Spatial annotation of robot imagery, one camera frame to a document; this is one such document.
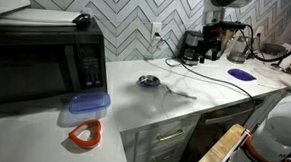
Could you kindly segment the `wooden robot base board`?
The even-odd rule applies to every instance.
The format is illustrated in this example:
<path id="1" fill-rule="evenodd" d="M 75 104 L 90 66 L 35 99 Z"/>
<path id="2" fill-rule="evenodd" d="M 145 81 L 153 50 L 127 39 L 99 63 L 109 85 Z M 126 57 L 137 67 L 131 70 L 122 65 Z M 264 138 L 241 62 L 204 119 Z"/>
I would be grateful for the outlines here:
<path id="1" fill-rule="evenodd" d="M 198 162 L 221 162 L 241 138 L 244 130 L 245 128 L 238 124 L 233 125 Z"/>

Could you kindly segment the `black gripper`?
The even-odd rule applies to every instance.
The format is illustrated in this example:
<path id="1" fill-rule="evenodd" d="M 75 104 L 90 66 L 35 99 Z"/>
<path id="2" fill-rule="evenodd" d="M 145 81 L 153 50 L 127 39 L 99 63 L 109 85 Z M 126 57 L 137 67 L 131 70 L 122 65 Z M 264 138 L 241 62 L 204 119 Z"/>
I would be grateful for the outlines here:
<path id="1" fill-rule="evenodd" d="M 200 62 L 204 63 L 206 59 L 219 60 L 231 36 L 245 27 L 246 24 L 233 21 L 204 25 L 202 27 L 203 40 L 200 44 Z"/>

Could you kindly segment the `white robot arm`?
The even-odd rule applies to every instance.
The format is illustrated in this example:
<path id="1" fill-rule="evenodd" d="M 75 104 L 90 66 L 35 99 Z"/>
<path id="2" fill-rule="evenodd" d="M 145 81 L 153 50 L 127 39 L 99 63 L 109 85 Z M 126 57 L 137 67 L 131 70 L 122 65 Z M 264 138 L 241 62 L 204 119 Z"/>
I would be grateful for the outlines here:
<path id="1" fill-rule="evenodd" d="M 284 97 L 255 131 L 245 129 L 219 162 L 291 162 L 291 96 Z"/>

